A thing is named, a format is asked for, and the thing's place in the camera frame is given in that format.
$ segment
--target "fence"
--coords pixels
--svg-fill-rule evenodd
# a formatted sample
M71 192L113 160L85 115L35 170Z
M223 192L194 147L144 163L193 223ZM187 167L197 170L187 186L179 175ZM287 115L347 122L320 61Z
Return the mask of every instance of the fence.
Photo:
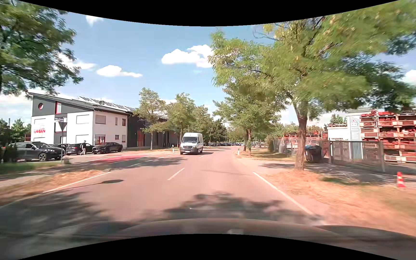
M373 141L328 141L329 163L386 172L383 143Z
M321 140L318 137L306 137L306 145L320 145ZM286 154L288 156L293 156L298 150L298 140L297 139L287 139L287 138L275 138L274 139L274 151L276 153Z

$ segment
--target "car wheel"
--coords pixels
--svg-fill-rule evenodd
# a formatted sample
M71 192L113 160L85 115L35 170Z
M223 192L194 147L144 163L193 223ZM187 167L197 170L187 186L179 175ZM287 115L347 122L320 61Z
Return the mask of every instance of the car wheel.
M45 161L47 161L47 160L48 160L48 155L47 155L46 153L40 153L40 154L38 155L38 160L39 160L40 162L45 162Z

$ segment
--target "trash bin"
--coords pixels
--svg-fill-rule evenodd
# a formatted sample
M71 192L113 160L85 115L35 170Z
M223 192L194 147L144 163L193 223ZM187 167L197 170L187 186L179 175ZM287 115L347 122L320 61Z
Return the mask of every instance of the trash bin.
M304 146L306 160L312 163L320 163L322 161L322 147L319 145Z

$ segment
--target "pedestrian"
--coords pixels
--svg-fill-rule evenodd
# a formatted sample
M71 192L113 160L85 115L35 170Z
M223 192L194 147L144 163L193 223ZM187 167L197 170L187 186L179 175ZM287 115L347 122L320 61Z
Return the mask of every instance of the pedestrian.
M81 144L81 153L79 155L86 155L86 140Z

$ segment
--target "red door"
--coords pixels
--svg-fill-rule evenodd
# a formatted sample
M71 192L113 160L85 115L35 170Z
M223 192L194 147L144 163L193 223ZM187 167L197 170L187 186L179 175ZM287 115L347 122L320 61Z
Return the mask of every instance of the red door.
M137 130L137 146L144 146L144 133L142 130Z

